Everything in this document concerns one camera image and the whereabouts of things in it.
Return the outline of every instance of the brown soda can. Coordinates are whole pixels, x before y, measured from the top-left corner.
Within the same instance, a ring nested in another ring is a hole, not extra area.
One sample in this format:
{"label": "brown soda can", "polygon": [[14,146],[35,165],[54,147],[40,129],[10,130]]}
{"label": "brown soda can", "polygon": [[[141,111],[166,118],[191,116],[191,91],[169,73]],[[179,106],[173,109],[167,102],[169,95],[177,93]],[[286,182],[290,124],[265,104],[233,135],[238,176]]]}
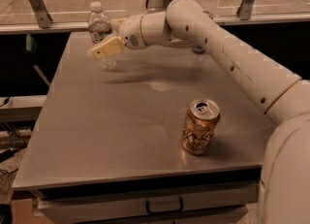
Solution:
{"label": "brown soda can", "polygon": [[183,147],[194,155],[207,151],[220,121],[220,108],[209,99],[195,100],[186,111],[183,127]]}

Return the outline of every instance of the table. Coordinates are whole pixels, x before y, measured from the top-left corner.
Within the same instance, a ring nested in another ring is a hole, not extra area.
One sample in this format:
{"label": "table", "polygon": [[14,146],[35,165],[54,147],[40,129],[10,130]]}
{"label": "table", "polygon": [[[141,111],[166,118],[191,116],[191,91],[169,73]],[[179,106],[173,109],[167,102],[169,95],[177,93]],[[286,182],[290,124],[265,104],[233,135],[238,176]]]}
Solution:
{"label": "table", "polygon": [[[14,190],[33,192],[55,223],[242,217],[258,200],[271,122],[207,54],[125,49],[102,72],[88,48],[88,33],[71,34]],[[182,148],[182,126],[202,98],[219,105],[221,121],[195,156]]]}

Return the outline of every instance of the water bottle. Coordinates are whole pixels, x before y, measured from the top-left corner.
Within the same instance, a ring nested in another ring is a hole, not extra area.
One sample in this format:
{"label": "water bottle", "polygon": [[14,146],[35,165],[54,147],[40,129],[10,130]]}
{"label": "water bottle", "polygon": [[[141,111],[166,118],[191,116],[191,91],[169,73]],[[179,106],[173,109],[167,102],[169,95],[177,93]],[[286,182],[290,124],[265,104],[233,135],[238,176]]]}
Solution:
{"label": "water bottle", "polygon": [[[112,26],[108,14],[103,10],[100,2],[90,4],[88,30],[94,45],[99,44],[107,35],[112,33]],[[99,60],[99,67],[103,71],[110,71],[116,66],[114,56],[104,57]]]}

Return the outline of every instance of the bottle cap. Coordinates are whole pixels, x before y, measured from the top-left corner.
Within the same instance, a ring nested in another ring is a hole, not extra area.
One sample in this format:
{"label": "bottle cap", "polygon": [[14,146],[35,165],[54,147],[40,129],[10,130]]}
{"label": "bottle cap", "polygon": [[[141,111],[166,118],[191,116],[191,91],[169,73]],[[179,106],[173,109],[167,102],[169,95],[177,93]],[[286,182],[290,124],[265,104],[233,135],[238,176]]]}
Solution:
{"label": "bottle cap", "polygon": [[100,2],[93,2],[90,4],[90,10],[92,12],[100,12],[103,9]]}

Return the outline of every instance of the black handle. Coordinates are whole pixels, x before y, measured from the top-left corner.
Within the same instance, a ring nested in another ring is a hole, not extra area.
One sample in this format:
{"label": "black handle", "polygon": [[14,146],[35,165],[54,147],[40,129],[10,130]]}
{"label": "black handle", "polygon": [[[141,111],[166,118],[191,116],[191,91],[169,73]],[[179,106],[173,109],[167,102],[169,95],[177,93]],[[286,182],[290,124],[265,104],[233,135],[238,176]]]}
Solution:
{"label": "black handle", "polygon": [[174,213],[174,212],[181,212],[183,211],[183,208],[184,208],[184,204],[183,204],[183,199],[180,198],[179,199],[179,203],[180,203],[180,207],[178,209],[173,209],[173,210],[167,210],[167,211],[152,211],[149,207],[149,202],[147,201],[146,204],[145,204],[145,207],[146,207],[146,212],[148,214],[167,214],[167,213]]}

